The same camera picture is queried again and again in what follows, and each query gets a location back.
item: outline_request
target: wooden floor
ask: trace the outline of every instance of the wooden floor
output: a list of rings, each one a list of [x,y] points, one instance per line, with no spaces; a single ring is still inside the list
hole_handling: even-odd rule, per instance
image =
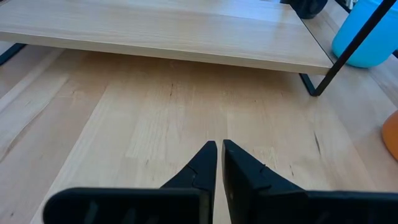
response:
[[[338,9],[305,21],[329,53]],[[67,187],[159,187],[210,139],[305,189],[396,192],[380,127],[397,65],[345,67],[313,98],[294,73],[28,45],[0,67],[0,223],[40,223]],[[217,174],[214,220],[229,223]]]

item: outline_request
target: black metal table leg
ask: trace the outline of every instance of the black metal table leg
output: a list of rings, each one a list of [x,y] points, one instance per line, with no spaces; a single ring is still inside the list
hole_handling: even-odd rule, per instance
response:
[[[300,73],[300,77],[311,96],[320,96],[323,93],[325,88],[329,85],[329,83],[332,81],[338,71],[347,62],[347,60],[351,57],[355,50],[362,44],[363,40],[375,28],[377,23],[380,22],[380,20],[384,17],[384,15],[386,15],[388,10],[392,7],[392,5],[394,5],[396,1],[397,0],[383,0],[380,6],[374,11],[368,21],[366,21],[365,25],[363,25],[361,30],[356,34],[351,43],[349,43],[347,48],[337,59],[336,63],[329,69],[324,79],[316,88],[314,87],[310,77],[308,77],[307,74]]]
[[[8,50],[6,50],[3,54],[0,55],[0,66],[10,60],[16,53],[22,50],[26,44],[14,44]]]

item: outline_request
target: blue bucket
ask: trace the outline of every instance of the blue bucket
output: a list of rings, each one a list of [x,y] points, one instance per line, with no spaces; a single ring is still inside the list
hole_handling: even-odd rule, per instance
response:
[[[337,57],[340,57],[381,2],[382,0],[358,1],[333,39],[331,48]],[[361,68],[373,67],[387,60],[396,49],[398,49],[398,2],[381,19],[347,63]]]

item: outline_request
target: black plastic claw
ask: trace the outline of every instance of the black plastic claw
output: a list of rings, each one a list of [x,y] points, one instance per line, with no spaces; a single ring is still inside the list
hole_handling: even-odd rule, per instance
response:
[[[45,205],[45,224],[212,223],[217,147],[207,142],[160,189],[74,188]]]
[[[230,140],[223,177],[231,223],[398,223],[398,194],[306,191]]]

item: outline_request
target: wooden shelf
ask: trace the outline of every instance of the wooden shelf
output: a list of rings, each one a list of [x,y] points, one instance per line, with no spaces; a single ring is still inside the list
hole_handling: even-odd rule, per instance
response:
[[[262,1],[10,0],[0,39],[312,74],[332,66],[289,5]]]

